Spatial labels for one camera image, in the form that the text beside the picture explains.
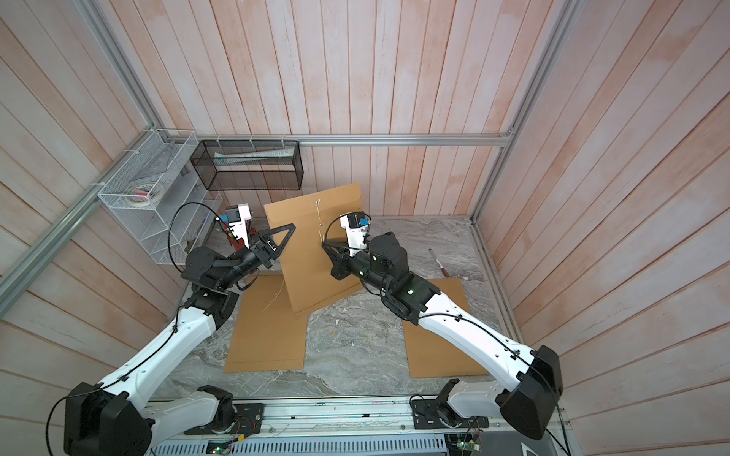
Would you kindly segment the brown kraft file bag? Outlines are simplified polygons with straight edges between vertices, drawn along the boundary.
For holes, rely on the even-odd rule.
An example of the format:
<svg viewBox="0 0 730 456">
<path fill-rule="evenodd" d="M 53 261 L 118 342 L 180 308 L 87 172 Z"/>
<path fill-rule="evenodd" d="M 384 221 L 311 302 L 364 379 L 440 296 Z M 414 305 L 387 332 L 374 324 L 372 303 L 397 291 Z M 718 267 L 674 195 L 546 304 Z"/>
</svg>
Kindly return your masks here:
<svg viewBox="0 0 730 456">
<path fill-rule="evenodd" d="M 302 369 L 307 326 L 291 308 L 283 276 L 263 275 L 241 297 L 224 372 Z"/>
</svg>

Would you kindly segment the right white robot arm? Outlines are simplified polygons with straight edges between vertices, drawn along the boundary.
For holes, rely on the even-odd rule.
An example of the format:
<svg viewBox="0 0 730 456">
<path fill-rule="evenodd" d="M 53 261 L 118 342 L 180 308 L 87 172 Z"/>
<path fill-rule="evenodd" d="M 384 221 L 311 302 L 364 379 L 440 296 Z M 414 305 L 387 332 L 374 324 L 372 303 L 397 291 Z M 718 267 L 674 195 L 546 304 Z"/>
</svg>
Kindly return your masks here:
<svg viewBox="0 0 730 456">
<path fill-rule="evenodd" d="M 486 369 L 503 388 L 494 398 L 502 418 L 522 435 L 542 439 L 551 417 L 560 412 L 563 380 L 557 353 L 514 341 L 456 305 L 411 271 L 408 253 L 394 233 L 372 237 L 364 213 L 347 214 L 342 221 L 346 239 L 321 240 L 332 277 L 355 277 L 401 320 L 436 334 Z"/>
</svg>

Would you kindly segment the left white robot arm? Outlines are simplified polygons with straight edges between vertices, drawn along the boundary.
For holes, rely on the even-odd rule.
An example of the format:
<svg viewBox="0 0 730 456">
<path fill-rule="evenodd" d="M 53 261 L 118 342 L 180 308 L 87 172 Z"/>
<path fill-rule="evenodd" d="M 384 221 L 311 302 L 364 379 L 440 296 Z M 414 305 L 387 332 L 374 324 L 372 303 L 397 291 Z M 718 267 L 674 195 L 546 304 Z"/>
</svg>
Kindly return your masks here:
<svg viewBox="0 0 730 456">
<path fill-rule="evenodd" d="M 271 268 L 296 227 L 263 230 L 251 246 L 223 256 L 202 246 L 192 250 L 182 272 L 192 295 L 171 323 L 127 363 L 98 383 L 80 383 L 61 399 L 65 407 L 64 452 L 68 455 L 144 455 L 153 446 L 190 429 L 228 433 L 237 423 L 233 396 L 203 386 L 190 395 L 150 405 L 161 383 L 203 340 L 231 317 L 240 280 Z"/>
</svg>

